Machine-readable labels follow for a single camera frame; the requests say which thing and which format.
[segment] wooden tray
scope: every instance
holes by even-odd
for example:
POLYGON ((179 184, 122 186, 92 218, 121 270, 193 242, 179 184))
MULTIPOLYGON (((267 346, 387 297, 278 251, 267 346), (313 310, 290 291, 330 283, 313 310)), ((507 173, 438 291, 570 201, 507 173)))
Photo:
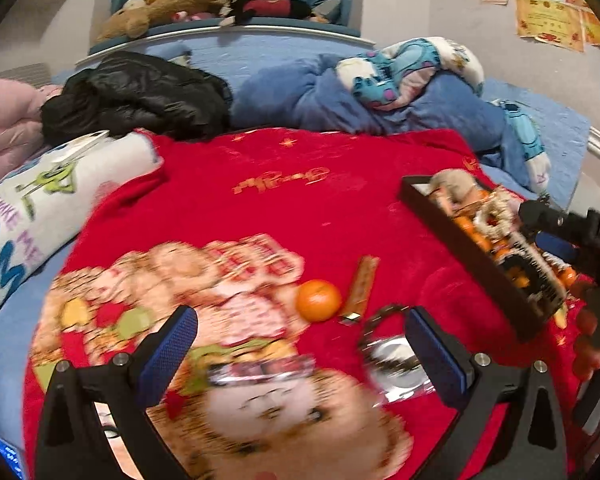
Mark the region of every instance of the wooden tray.
POLYGON ((400 186, 400 200, 442 241, 453 256, 474 277, 489 297, 500 307, 522 342, 533 339, 553 316, 531 305, 505 273, 493 263, 461 228, 416 187, 428 184, 430 176, 405 176, 400 186))

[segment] blanket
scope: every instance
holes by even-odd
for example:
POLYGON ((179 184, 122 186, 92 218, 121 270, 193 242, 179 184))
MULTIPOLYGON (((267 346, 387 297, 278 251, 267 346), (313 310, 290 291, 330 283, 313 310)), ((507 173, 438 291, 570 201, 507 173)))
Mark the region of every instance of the blanket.
MULTIPOLYGON (((102 203, 46 297, 25 378, 30 468, 54 363, 87 366, 132 351, 185 303, 198 312, 198 338, 148 413, 190 474, 410 478, 455 412, 435 394, 370 410, 360 327, 307 326, 294 310, 305 280, 328 280, 345 295, 363 254, 380 258, 367 316, 393 302, 422 304, 470 351, 506 365, 543 359, 570 412, 574 323, 518 343, 499 308, 397 199, 405 174, 465 168, 490 183, 455 132, 378 138, 268 128, 209 143, 153 138, 162 167, 102 203), (196 380, 209 363, 296 352, 314 354, 319 370, 284 392, 205 390, 196 380), (267 424, 271 405, 280 416, 267 424)), ((401 331, 395 317, 378 335, 401 331)), ((500 407, 491 418, 466 478, 482 467, 503 415, 500 407)))
POLYGON ((49 256, 78 234, 92 209, 159 160, 144 136, 79 137, 0 180, 0 306, 49 256))
POLYGON ((0 79, 0 179, 43 147, 40 107, 62 87, 40 89, 19 81, 0 79))
POLYGON ((503 111, 481 100, 455 74, 439 72, 405 107, 369 110, 338 79, 334 67, 342 59, 323 54, 260 70, 236 92, 234 126, 277 124, 376 136, 450 128, 462 135, 481 162, 506 171, 530 189, 523 147, 503 111))

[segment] bed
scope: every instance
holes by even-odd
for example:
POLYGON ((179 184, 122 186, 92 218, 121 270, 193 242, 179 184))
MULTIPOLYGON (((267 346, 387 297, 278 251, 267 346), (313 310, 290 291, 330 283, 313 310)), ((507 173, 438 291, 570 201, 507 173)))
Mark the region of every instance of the bed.
MULTIPOLYGON (((325 52, 350 57, 374 46, 372 41, 359 38, 355 31, 344 27, 311 23, 299 28, 285 23, 288 21, 263 18, 253 20, 247 27, 222 30, 215 24, 195 22, 157 27, 137 41, 109 40, 94 47, 89 56, 76 64, 75 71, 59 74, 53 81, 61 83, 78 70, 92 68, 106 53, 115 50, 142 52, 165 59, 191 51, 197 67, 225 78, 235 90, 261 68, 325 52)), ((553 165, 550 192, 561 206, 568 208, 578 182, 578 174, 572 169, 582 164, 589 121, 544 96, 496 80, 487 81, 484 98, 519 102, 541 123, 543 140, 553 165), (565 139, 570 147, 568 150, 564 150, 565 139)), ((483 169, 495 182, 533 197, 503 171, 485 166, 483 169)), ((65 245, 23 282, 0 310, 0 437, 20 449, 23 446, 22 378, 30 340, 43 297, 73 243, 65 245)))

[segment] stuffed animal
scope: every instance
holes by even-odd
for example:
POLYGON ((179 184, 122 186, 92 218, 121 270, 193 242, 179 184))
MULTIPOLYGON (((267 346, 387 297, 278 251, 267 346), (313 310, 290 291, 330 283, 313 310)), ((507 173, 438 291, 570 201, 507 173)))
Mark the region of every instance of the stuffed animal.
POLYGON ((344 59, 336 66, 342 84, 362 104, 377 110, 408 105, 439 70, 451 70, 478 95, 484 71, 465 46, 445 38, 416 38, 344 59))
POLYGON ((198 12, 196 14, 189 14, 186 10, 174 13, 171 17, 173 23, 185 23, 185 22, 197 22, 199 20, 211 20, 217 18, 215 14, 211 12, 198 12))
POLYGON ((492 104, 504 111, 507 123, 511 125, 522 144, 531 191, 538 194, 544 193, 549 186, 551 161, 544 150, 540 138, 540 128, 517 104, 503 99, 496 99, 492 101, 492 104))
POLYGON ((122 10, 141 9, 151 5, 155 0, 127 0, 122 6, 122 10))
POLYGON ((295 18, 313 15, 311 6, 302 0, 230 0, 231 12, 220 22, 221 27, 243 25, 251 18, 295 18))
POLYGON ((149 27, 170 23, 176 12, 207 12, 210 4, 216 1, 218 0, 154 0, 139 8, 120 9, 102 25, 96 43, 125 35, 132 39, 138 38, 149 27))

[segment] mickey mouse plush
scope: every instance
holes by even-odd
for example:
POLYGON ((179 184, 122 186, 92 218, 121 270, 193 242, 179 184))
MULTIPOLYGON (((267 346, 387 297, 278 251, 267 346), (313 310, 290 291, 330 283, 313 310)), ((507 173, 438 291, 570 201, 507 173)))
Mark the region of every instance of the mickey mouse plush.
POLYGON ((229 0, 231 12, 220 22, 227 25, 243 25, 251 18, 294 18, 304 20, 313 15, 307 2, 302 0, 229 0))

